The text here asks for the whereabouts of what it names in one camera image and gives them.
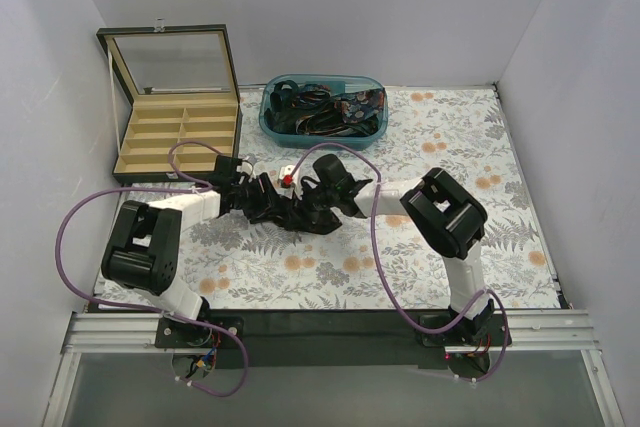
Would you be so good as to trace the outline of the black gold floral tie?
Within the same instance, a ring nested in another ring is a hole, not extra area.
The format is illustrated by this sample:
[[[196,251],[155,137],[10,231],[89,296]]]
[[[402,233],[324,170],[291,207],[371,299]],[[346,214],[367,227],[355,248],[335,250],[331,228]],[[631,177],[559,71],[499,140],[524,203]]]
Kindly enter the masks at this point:
[[[251,224],[273,223],[290,232],[328,235],[342,226],[330,209],[317,210],[281,196],[247,204],[242,211]]]

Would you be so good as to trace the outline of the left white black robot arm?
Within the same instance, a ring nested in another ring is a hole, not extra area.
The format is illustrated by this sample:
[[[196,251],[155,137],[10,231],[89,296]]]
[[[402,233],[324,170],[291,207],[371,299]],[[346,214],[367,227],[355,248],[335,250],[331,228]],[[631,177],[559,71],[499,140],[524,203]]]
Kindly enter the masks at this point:
[[[190,346],[203,346],[212,337],[213,324],[201,314],[204,299],[178,275],[182,233],[231,210],[256,214],[278,200],[267,174],[256,177],[242,171],[236,185],[193,187],[150,203],[126,201],[107,242],[101,274],[143,296],[154,308],[176,315],[180,337]]]

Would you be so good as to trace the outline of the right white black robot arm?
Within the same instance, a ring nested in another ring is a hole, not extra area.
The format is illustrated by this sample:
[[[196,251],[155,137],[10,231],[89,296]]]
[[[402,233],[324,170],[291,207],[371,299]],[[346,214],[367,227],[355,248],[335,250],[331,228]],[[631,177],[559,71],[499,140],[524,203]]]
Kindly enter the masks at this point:
[[[327,154],[314,162],[314,179],[301,178],[298,166],[281,172],[280,184],[293,188],[306,209],[341,210],[348,217],[370,222],[374,263],[383,289],[396,311],[416,331],[454,336],[475,344],[489,331],[494,300],[484,280],[481,240],[488,214],[485,208],[449,173],[432,168],[421,177],[385,182],[381,175],[357,180],[337,156]],[[395,298],[384,276],[377,246],[376,217],[406,215],[429,247],[443,260],[450,300],[449,321],[442,327],[426,327],[413,320]]]

